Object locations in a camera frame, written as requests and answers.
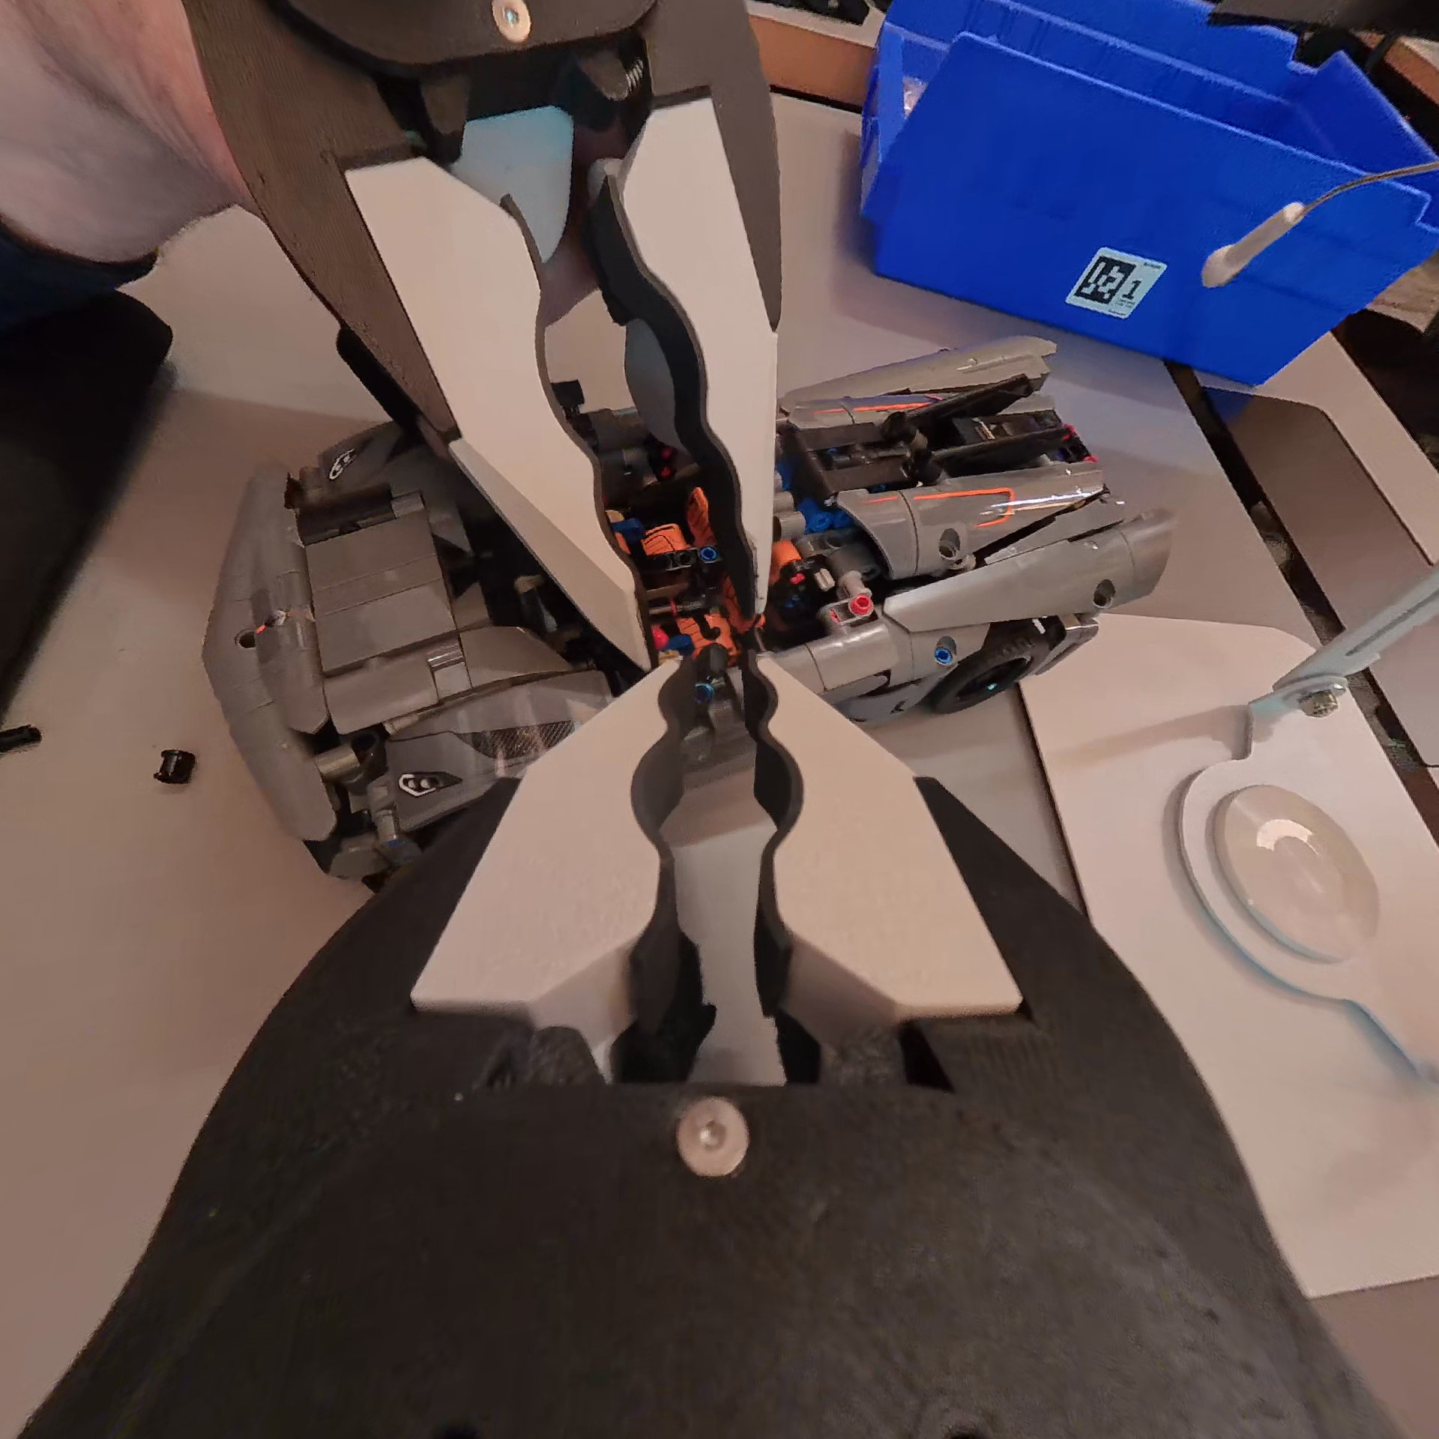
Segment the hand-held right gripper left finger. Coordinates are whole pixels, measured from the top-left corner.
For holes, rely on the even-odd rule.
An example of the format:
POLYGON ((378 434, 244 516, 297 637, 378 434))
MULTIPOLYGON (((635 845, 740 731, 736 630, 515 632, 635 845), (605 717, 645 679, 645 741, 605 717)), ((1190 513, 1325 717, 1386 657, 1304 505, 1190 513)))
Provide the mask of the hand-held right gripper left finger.
POLYGON ((661 663, 531 763, 412 1002, 572 1027, 661 1034, 683 994, 674 854, 691 663, 661 663))

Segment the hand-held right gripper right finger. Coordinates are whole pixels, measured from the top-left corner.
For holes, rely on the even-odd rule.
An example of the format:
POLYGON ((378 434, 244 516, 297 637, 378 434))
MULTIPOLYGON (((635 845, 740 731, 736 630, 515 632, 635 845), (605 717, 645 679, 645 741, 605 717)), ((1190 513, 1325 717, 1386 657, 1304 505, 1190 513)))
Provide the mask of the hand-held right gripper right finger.
POLYGON ((755 926, 756 991, 821 1047, 930 1018, 993 1018, 1021 988, 920 779, 777 657, 752 657, 755 795, 773 823, 755 926))

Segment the white book stand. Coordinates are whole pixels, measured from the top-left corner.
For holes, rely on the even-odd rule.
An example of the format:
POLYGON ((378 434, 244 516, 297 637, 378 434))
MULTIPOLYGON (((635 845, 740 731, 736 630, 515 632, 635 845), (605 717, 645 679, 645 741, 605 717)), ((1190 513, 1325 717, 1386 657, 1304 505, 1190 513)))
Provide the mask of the white book stand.
POLYGON ((1436 554, 1338 538, 1322 646, 1113 617, 1024 686, 1078 884, 1308 1294, 1436 1277, 1436 840, 1354 697, 1419 659, 1436 554))

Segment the blue storage bin white tag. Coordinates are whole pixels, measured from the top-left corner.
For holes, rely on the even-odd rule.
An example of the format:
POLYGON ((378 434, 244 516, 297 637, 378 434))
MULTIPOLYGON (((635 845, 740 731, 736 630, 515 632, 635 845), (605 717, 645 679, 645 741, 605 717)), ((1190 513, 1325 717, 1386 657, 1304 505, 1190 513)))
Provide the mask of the blue storage bin white tag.
POLYGON ((862 117, 873 269, 1259 387, 1436 252, 1434 162, 1345 55, 1204 3, 892 3, 862 117))

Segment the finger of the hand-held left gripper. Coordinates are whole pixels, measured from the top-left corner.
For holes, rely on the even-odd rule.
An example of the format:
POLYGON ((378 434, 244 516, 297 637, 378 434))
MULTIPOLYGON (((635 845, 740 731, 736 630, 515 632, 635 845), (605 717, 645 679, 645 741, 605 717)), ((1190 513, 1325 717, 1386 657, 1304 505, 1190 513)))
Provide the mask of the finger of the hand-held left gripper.
POLYGON ((454 458, 592 626, 652 668, 597 463, 548 387, 525 221, 430 159, 355 170, 348 183, 459 427, 454 458))
POLYGON ((779 334, 713 99, 659 105, 588 178, 602 293, 652 335, 668 383, 632 384, 652 429, 697 463, 735 602, 766 602, 779 334))

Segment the grey orange lego car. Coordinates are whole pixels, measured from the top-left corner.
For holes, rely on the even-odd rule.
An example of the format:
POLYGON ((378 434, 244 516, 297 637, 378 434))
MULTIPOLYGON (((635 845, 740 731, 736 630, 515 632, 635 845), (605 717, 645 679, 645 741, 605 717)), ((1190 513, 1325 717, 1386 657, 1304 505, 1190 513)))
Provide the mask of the grey orange lego car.
MULTIPOLYGON (((1055 346, 936 350, 779 402, 766 610, 745 621, 697 463, 636 408, 554 387, 599 463, 659 660, 727 654, 687 767, 742 750, 742 660, 771 654, 859 725, 971 709, 1149 597, 1174 516, 1133 511, 1041 390, 1055 346)), ((249 480, 207 637, 248 772, 323 873, 380 888, 641 670, 477 487, 385 424, 249 480)))

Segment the person's left forearm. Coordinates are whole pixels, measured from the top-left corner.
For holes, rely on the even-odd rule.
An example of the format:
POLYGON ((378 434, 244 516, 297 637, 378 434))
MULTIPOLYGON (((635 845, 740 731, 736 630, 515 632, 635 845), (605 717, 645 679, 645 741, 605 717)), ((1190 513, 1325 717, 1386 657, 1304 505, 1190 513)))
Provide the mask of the person's left forearm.
POLYGON ((3 330, 143 280, 258 211, 182 3, 3 3, 3 330))

